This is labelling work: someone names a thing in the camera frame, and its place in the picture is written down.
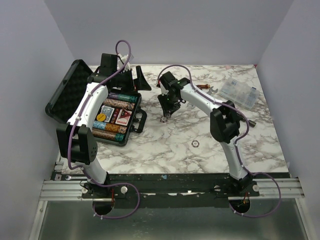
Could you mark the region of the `red triangular dealer button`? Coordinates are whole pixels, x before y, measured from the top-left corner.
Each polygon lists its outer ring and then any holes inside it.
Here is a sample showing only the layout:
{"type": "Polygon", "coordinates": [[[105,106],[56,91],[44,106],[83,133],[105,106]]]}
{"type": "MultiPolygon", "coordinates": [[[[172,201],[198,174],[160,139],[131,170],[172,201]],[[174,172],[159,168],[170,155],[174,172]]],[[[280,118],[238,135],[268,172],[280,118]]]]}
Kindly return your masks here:
{"type": "Polygon", "coordinates": [[[129,110],[126,110],[126,109],[122,109],[121,110],[121,113],[119,114],[119,118],[122,119],[122,118],[127,118],[127,117],[131,117],[132,115],[132,112],[129,111],[129,110]]]}

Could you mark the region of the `blue playing card deck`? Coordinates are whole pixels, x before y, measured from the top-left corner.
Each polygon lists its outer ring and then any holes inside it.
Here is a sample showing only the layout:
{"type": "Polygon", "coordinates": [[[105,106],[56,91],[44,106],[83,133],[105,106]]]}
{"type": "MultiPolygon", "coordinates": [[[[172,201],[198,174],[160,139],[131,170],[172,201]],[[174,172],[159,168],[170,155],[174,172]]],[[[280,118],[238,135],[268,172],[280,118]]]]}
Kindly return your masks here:
{"type": "Polygon", "coordinates": [[[114,111],[115,111],[115,109],[113,107],[110,107],[110,106],[103,105],[101,107],[101,112],[100,113],[105,115],[104,122],[106,122],[106,123],[110,122],[114,111]]]}

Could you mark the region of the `yellow big blind button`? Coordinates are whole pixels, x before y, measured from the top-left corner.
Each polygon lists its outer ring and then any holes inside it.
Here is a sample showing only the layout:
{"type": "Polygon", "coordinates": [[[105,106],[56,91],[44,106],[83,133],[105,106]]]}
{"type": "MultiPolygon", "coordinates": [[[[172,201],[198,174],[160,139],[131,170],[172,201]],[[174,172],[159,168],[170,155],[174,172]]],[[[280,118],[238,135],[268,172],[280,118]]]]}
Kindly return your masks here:
{"type": "Polygon", "coordinates": [[[107,116],[104,113],[100,113],[96,116],[96,120],[99,122],[104,122],[106,120],[107,116]]]}

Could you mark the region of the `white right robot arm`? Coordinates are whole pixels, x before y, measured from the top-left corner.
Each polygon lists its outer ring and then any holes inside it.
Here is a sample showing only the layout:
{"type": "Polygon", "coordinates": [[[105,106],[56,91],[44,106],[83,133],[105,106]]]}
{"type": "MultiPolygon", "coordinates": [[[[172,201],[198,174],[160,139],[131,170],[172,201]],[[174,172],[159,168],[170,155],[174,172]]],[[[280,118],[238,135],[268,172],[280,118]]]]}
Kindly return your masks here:
{"type": "Polygon", "coordinates": [[[252,176],[245,169],[239,149],[240,118],[232,101],[221,102],[200,90],[189,79],[176,79],[168,71],[158,80],[161,94],[158,95],[163,116],[170,118],[181,103],[189,102],[203,111],[210,119],[211,136],[221,144],[229,167],[229,175],[233,178],[230,191],[241,196],[248,190],[252,176]]]}

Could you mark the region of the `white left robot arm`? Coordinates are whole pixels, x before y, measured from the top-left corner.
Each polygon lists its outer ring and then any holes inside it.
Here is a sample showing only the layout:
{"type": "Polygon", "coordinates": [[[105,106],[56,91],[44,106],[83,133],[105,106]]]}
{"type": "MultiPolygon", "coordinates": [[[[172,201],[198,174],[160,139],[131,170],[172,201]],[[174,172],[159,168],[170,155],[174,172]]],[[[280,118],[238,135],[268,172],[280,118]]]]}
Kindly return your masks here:
{"type": "Polygon", "coordinates": [[[136,67],[137,77],[132,77],[131,57],[102,54],[99,67],[88,72],[78,105],[56,130],[59,151],[69,169],[81,170],[101,198],[110,194],[111,185],[108,172],[97,159],[97,142],[125,146],[131,132],[142,132],[147,118],[138,91],[150,91],[151,87],[140,66],[136,67]]]}

